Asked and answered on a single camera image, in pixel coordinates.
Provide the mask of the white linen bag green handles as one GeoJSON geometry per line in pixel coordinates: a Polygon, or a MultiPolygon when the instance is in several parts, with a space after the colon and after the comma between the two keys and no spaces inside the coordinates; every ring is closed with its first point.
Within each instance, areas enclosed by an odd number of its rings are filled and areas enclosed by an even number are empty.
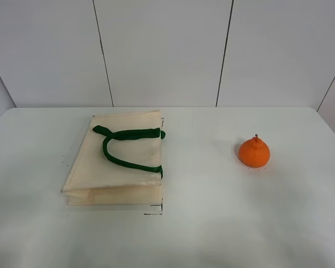
{"type": "Polygon", "coordinates": [[[62,193],[69,205],[160,205],[159,110],[93,116],[62,193]]]}

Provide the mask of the orange fruit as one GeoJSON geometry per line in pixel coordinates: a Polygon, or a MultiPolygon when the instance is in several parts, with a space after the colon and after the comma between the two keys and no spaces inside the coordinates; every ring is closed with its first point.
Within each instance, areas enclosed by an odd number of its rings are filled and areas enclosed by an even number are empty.
{"type": "Polygon", "coordinates": [[[269,162],[270,149],[258,135],[255,135],[240,146],[238,159],[250,168],[261,168],[269,162]]]}

